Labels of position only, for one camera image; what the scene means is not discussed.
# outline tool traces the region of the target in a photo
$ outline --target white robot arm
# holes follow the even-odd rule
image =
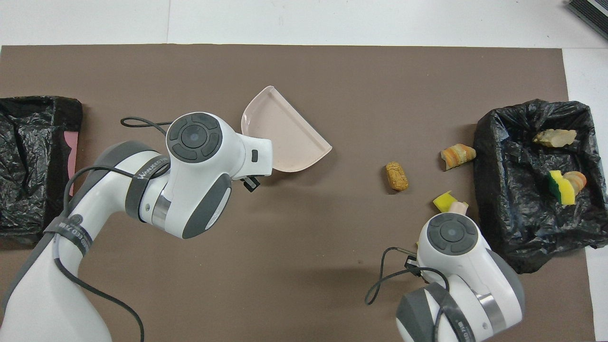
[[[522,320],[525,297],[517,274],[467,216],[432,217],[422,228],[417,261],[446,275],[449,292],[436,273],[422,271],[431,284],[405,295],[397,309],[404,341],[483,341]]]
[[[108,148],[64,212],[47,228],[4,296],[0,342],[110,342],[111,336],[76,275],[108,217],[126,211],[182,239],[207,231],[222,213],[233,180],[252,190],[272,172],[272,144],[235,133],[209,113],[190,113],[167,131],[169,157],[128,141]],[[162,174],[170,162],[170,170]]]

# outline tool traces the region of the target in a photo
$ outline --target white table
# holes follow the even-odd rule
[[[608,41],[560,0],[0,1],[0,46],[151,43],[561,48],[569,98],[592,108],[608,151]],[[608,248],[586,255],[608,340]]]

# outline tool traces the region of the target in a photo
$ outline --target plastic bag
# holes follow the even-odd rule
[[[0,238],[35,243],[61,212],[71,151],[64,132],[81,122],[75,99],[0,99]]]
[[[576,130],[576,140],[561,148],[532,142],[550,128]],[[492,110],[477,123],[474,148],[480,229],[516,272],[535,272],[559,253],[608,244],[606,182],[588,106],[533,100]],[[587,177],[576,204],[562,206],[549,192],[550,170]]]

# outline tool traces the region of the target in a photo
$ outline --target dustpan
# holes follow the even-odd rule
[[[241,131],[270,139],[272,168],[283,172],[301,171],[331,151],[331,145],[273,86],[265,87],[245,108]]]

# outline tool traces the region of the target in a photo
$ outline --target yellow sponge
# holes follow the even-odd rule
[[[576,193],[572,183],[562,176],[560,170],[549,171],[549,191],[557,197],[562,205],[574,204]]]
[[[433,200],[433,204],[437,207],[437,209],[439,209],[440,212],[449,211],[452,203],[458,201],[456,198],[454,198],[454,196],[450,195],[451,192],[452,191],[450,190]]]

